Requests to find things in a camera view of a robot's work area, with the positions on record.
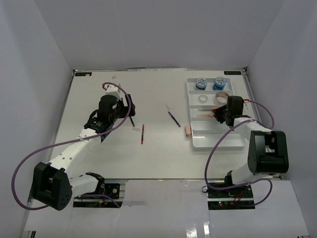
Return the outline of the clear tape roll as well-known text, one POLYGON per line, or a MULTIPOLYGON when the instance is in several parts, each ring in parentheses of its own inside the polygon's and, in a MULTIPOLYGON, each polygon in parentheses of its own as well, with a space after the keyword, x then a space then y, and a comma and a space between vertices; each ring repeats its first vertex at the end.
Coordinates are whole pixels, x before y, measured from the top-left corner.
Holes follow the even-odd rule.
POLYGON ((201 103, 201 104, 204 104, 208 101, 208 97, 207 95, 199 95, 198 96, 198 101, 201 103))

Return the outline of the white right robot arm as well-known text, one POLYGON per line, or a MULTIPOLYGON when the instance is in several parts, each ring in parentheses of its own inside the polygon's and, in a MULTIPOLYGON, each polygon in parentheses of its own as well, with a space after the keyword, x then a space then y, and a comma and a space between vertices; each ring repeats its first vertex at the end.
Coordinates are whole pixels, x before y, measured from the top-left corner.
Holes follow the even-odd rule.
POLYGON ((231 198, 241 193, 242 186, 261 181, 267 176, 284 174, 289 170, 285 133, 273 130, 274 118, 271 118, 272 126, 267 128, 261 122, 244 115, 243 108, 246 102, 268 110, 265 106, 240 96, 229 96, 225 105, 212 110, 216 121, 225 123, 229 130, 215 144, 208 157, 204 171, 205 181, 208 181, 208 167, 211 158, 226 136, 231 132, 236 132, 249 142, 246 163, 229 171, 224 178, 224 193, 231 198))

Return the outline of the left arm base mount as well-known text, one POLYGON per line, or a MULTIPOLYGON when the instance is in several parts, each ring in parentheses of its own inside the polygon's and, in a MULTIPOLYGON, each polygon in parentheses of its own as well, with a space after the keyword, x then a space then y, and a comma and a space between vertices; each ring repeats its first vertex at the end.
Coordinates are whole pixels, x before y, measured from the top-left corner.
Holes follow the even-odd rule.
POLYGON ((99 192, 92 192, 94 196, 78 196, 74 199, 74 208, 120 208, 125 196, 126 181, 105 180, 99 192))

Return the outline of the blue tape roll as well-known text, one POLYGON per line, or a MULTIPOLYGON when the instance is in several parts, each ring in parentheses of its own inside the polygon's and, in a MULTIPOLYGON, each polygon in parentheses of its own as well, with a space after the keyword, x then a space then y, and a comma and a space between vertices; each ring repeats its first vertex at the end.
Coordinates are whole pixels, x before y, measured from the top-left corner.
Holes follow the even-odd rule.
POLYGON ((215 79, 215 82, 214 82, 214 84, 213 84, 212 89, 213 89, 213 90, 216 90, 216 91, 223 90, 224 87, 226 86, 226 83, 227 83, 226 78, 224 78, 224 77, 217 77, 217 78, 215 79))
POLYGON ((207 87, 207 84, 208 84, 207 80, 205 78, 200 77, 196 80, 195 87, 198 90, 205 90, 207 87))

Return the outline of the orange pink highlighter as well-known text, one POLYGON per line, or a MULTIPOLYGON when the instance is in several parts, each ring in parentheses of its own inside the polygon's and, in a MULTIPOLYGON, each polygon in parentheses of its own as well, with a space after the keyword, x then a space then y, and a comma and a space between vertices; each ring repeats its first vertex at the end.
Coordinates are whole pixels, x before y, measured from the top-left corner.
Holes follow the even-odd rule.
POLYGON ((198 118, 213 118, 214 115, 211 114, 201 114, 201 115, 197 115, 198 118))

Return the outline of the brown packing tape roll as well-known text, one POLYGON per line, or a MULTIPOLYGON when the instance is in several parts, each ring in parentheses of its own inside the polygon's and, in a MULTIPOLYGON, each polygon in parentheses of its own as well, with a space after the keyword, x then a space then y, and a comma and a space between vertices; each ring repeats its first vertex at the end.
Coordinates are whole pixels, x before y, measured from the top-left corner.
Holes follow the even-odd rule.
POLYGON ((227 92, 219 91, 215 95, 214 103, 216 105, 225 105, 227 104, 227 100, 229 96, 230 95, 227 92))

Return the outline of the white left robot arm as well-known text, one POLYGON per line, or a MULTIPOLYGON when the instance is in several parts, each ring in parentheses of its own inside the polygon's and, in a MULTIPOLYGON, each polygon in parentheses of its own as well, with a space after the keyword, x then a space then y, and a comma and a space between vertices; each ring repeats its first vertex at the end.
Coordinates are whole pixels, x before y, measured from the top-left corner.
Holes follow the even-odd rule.
POLYGON ((102 176, 87 172, 73 178, 72 174, 81 161, 95 147, 100 145, 118 119, 126 119, 135 115, 135 105, 130 94, 124 99, 113 95, 104 95, 99 101, 99 107, 89 116, 77 139, 48 163, 38 163, 33 172, 31 197, 57 211, 64 209, 76 188, 75 182, 82 181, 86 188, 84 193, 99 198, 104 194, 105 186, 102 176))

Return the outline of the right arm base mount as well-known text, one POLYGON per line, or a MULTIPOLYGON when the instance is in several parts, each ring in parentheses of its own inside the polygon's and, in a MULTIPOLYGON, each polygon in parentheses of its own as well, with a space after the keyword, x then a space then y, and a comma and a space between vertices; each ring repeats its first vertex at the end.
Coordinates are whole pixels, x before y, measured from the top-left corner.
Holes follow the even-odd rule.
POLYGON ((250 185, 227 190, 214 190, 205 185, 202 187, 202 193, 207 195, 209 210, 255 209, 250 185))

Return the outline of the white compartment tray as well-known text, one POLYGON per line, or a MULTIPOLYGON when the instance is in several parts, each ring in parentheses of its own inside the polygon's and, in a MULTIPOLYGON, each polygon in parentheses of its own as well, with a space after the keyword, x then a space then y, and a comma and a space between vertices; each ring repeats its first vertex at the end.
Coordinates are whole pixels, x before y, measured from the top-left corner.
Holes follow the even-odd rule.
MULTIPOLYGON (((225 123, 217 122, 214 117, 197 117, 197 115, 201 114, 213 115, 211 112, 213 106, 221 106, 214 103, 215 95, 217 92, 219 92, 212 89, 216 78, 205 78, 208 82, 205 90, 198 90, 195 87, 197 79, 198 78, 188 78, 186 80, 190 127, 192 132, 191 143, 192 148, 196 151, 209 151, 215 146, 223 134, 228 131, 228 127, 225 125, 225 123), (198 101, 199 95, 207 95, 208 101, 204 104, 201 104, 198 101)), ((226 86, 220 91, 227 92, 230 96, 233 96, 234 90, 232 88, 230 79, 226 78, 226 80, 226 86)))

